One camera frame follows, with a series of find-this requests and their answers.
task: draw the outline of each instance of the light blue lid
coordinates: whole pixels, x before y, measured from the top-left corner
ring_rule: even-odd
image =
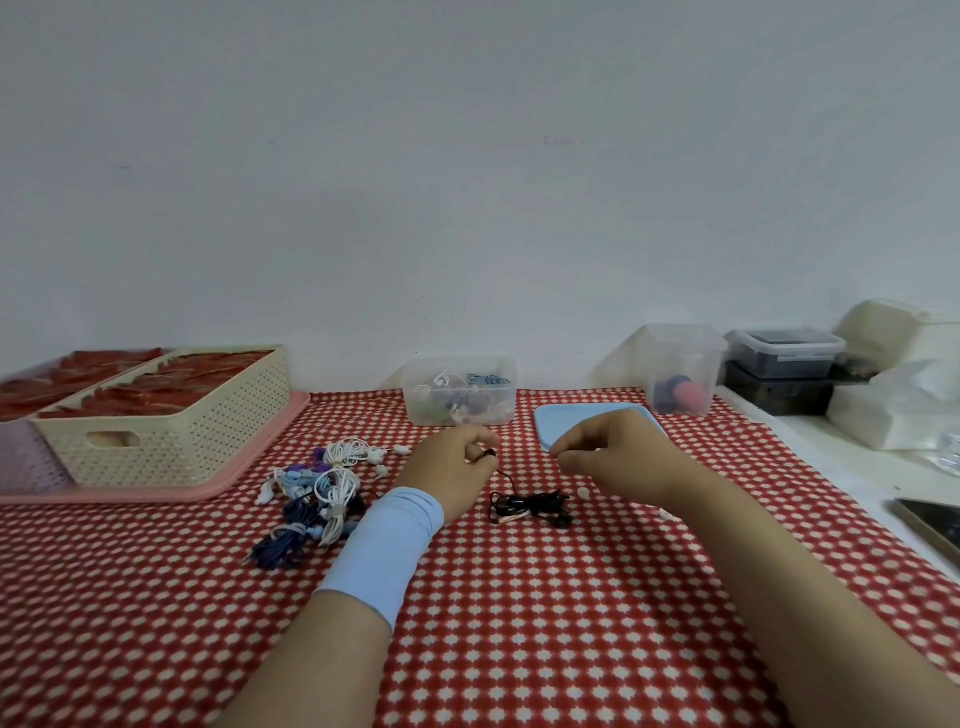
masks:
[[[664,435],[666,432],[660,427],[650,410],[642,404],[635,404],[630,401],[618,402],[587,402],[585,404],[545,404],[534,411],[534,423],[537,425],[537,435],[540,437],[540,446],[545,450],[550,450],[553,444],[564,436],[573,426],[578,425],[583,420],[589,420],[591,417],[602,415],[606,412],[613,412],[618,409],[635,409]]]

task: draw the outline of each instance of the red fabric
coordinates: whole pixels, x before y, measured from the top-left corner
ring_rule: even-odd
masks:
[[[525,392],[500,428],[521,493],[574,496],[569,531],[487,522],[490,490],[438,534],[410,585],[381,725],[777,724],[783,707],[709,559],[680,522],[560,476],[533,411],[642,401],[634,390]],[[746,488],[938,667],[960,674],[960,587],[919,559],[763,425],[717,401],[660,417]],[[244,564],[280,521],[253,504],[273,466],[349,435],[414,444],[396,392],[324,394],[226,494],[175,505],[0,510],[0,724],[209,723],[242,688],[336,551],[293,571]],[[403,459],[390,454],[396,475]],[[358,466],[368,491],[372,472]]]

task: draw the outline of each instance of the person's left hand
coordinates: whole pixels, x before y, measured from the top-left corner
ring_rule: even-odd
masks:
[[[479,425],[459,425],[421,440],[396,485],[416,488],[437,499],[447,523],[453,523],[476,502],[499,467],[487,448],[500,447],[500,437]]]

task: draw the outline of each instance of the black screen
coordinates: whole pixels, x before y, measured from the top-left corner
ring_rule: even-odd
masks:
[[[960,548],[960,508],[902,498],[898,498],[897,503]]]

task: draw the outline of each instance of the smartphone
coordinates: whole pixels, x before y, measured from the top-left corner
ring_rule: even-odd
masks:
[[[960,508],[897,498],[890,510],[960,569]]]

